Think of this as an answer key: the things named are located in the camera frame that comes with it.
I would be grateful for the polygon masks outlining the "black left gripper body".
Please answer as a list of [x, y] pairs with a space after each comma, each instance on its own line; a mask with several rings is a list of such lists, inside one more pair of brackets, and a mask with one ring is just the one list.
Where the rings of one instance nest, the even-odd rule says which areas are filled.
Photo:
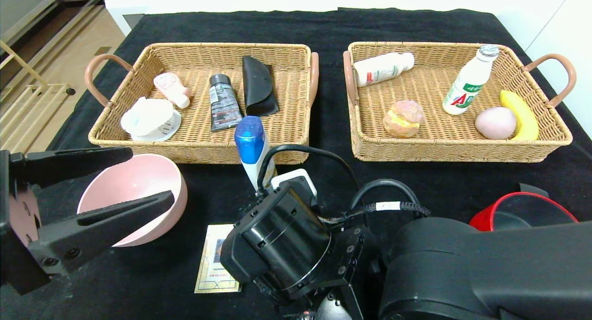
[[1, 151], [1, 284], [25, 295], [50, 282], [36, 249], [40, 214], [30, 182], [19, 173], [23, 154]]

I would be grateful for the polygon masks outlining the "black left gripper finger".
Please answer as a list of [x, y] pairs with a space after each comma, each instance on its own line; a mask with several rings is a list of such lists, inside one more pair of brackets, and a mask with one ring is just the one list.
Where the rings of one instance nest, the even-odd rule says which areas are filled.
[[10, 155], [10, 184], [45, 188], [127, 162], [131, 158], [133, 151], [128, 147], [80, 148], [30, 152], [27, 155], [15, 153]]
[[28, 250], [48, 275], [68, 275], [167, 212], [170, 190], [94, 209], [41, 227]]

